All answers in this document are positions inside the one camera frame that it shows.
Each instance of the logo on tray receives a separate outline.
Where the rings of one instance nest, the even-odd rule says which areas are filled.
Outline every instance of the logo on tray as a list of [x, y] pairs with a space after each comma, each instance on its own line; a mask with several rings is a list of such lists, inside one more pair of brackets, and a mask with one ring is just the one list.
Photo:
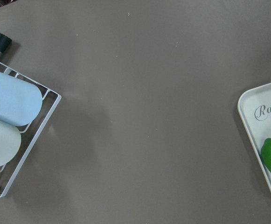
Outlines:
[[256, 110], [255, 110], [255, 118], [259, 121], [266, 120], [269, 114], [271, 113], [271, 105], [266, 106], [266, 105], [260, 105]]

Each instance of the gray tabletop surface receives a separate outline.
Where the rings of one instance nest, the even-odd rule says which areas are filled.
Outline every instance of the gray tabletop surface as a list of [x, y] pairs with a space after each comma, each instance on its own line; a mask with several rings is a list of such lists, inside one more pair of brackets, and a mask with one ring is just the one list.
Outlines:
[[19, 0], [2, 62], [62, 95], [0, 224], [266, 224], [237, 111], [271, 82], [271, 1]]

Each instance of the dish rack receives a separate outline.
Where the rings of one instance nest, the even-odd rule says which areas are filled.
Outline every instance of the dish rack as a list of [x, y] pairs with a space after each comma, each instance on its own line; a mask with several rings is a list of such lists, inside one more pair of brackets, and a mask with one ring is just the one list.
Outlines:
[[0, 72], [36, 85], [42, 93], [42, 107], [38, 116], [28, 125], [17, 127], [21, 133], [21, 146], [15, 157], [0, 167], [0, 198], [6, 196], [29, 152], [37, 141], [62, 96], [33, 79], [0, 62]]

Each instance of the black cap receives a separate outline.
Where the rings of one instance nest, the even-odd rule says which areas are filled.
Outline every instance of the black cap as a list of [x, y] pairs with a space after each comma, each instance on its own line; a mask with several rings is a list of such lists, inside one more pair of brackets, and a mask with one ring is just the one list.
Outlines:
[[12, 40], [9, 37], [0, 33], [0, 52], [4, 53], [11, 42]]

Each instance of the metal rack frame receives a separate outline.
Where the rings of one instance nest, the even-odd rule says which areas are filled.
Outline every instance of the metal rack frame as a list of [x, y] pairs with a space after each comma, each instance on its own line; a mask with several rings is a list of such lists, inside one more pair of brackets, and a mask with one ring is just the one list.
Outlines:
[[[24, 141], [24, 137], [25, 137], [25, 133], [27, 132], [31, 132], [30, 134], [32, 135], [32, 139], [28, 141], [28, 144], [26, 145], [26, 147], [24, 148], [20, 148], [21, 154], [18, 155], [18, 153], [16, 154], [16, 163], [13, 164], [13, 167], [15, 167], [15, 169], [13, 169], [13, 171], [11, 171], [11, 175], [7, 178], [4, 179], [4, 185], [0, 186], [0, 198], [6, 196], [7, 192], [9, 191], [14, 179], [16, 178], [18, 172], [20, 171], [24, 161], [26, 160], [28, 154], [30, 153], [32, 147], [34, 146], [34, 144], [36, 143], [39, 135], [41, 134], [43, 128], [45, 127], [45, 125], [47, 124], [50, 116], [52, 115], [53, 111], [55, 110], [56, 106], [58, 105], [58, 103], [60, 102], [62, 96], [58, 93], [56, 93], [55, 91], [51, 90], [50, 88], [36, 82], [33, 79], [30, 79], [29, 77], [11, 69], [10, 67], [4, 65], [3, 63], [0, 62], [0, 69], [2, 70], [2, 72], [6, 75], [11, 75], [14, 76], [15, 78], [20, 78], [22, 80], [28, 81], [32, 84], [35, 84], [36, 86], [40, 87], [42, 89], [42, 101], [44, 103], [44, 100], [48, 97], [49, 94], [53, 94], [53, 102], [50, 103], [47, 107], [47, 112], [45, 112], [45, 114], [42, 117], [36, 117], [35, 120], [33, 120], [30, 124], [24, 126], [24, 127], [18, 127], [18, 129], [20, 130], [21, 133], [21, 142]], [[36, 125], [36, 129], [35, 130], [31, 130], [30, 126], [33, 123], [37, 123]], [[9, 163], [5, 164], [4, 166], [0, 167], [0, 175], [8, 169], [8, 165]]]

